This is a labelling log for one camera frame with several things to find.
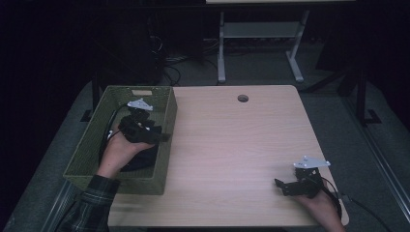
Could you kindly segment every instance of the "white robot part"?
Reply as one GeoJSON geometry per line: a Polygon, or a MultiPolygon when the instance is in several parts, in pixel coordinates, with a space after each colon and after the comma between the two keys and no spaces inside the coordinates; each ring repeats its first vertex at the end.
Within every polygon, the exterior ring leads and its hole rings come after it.
{"type": "Polygon", "coordinates": [[[109,139],[109,137],[111,137],[112,133],[113,133],[113,131],[112,131],[112,130],[109,130],[108,136],[106,137],[106,139],[109,139]]]}
{"type": "Polygon", "coordinates": [[[136,101],[129,101],[127,103],[127,106],[134,107],[134,108],[151,110],[151,111],[154,109],[154,107],[152,105],[147,104],[143,99],[139,99],[139,100],[136,100],[136,101]]]}
{"type": "Polygon", "coordinates": [[[299,162],[293,163],[293,165],[298,168],[314,168],[320,166],[330,166],[331,164],[329,161],[323,159],[304,156],[299,162]]]}

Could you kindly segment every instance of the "hole in table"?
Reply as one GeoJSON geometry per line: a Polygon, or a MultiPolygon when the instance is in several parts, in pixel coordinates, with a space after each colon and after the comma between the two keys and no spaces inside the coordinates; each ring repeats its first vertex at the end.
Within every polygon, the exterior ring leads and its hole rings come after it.
{"type": "Polygon", "coordinates": [[[247,101],[249,101],[249,97],[246,96],[246,95],[240,95],[240,96],[238,96],[238,101],[239,102],[247,102],[247,101]]]}

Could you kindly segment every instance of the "person's left hand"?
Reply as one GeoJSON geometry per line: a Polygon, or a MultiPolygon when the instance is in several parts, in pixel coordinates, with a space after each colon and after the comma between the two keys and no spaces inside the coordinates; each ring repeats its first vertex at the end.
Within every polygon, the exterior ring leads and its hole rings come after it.
{"type": "Polygon", "coordinates": [[[112,179],[136,154],[154,146],[155,144],[142,142],[130,143],[116,126],[105,148],[102,162],[96,174],[112,179]]]}

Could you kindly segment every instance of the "table leg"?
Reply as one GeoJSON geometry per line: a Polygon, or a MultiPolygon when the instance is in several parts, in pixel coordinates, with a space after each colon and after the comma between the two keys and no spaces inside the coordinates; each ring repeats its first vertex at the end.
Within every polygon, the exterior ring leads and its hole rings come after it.
{"type": "Polygon", "coordinates": [[[225,78],[225,61],[223,59],[223,12],[220,13],[220,52],[218,54],[218,83],[224,83],[225,78]]]}
{"type": "Polygon", "coordinates": [[[295,76],[295,79],[298,82],[303,82],[304,78],[299,69],[298,63],[296,62],[295,57],[299,48],[299,44],[301,43],[302,36],[304,35],[305,26],[308,21],[308,14],[309,11],[304,11],[301,22],[299,23],[298,31],[296,33],[295,43],[293,44],[293,47],[290,51],[286,51],[286,57],[289,61],[290,68],[292,69],[293,75],[295,76]]]}

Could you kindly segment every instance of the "white metal frame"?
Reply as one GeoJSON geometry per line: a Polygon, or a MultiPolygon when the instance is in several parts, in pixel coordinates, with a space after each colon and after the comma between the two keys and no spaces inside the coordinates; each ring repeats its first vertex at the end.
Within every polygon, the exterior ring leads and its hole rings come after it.
{"type": "Polygon", "coordinates": [[[286,51],[286,58],[296,81],[304,78],[296,62],[296,53],[304,35],[309,11],[304,11],[300,21],[296,22],[225,22],[224,12],[220,13],[220,52],[218,54],[218,82],[224,83],[225,62],[223,58],[223,42],[225,38],[294,38],[291,50],[286,51]]]}

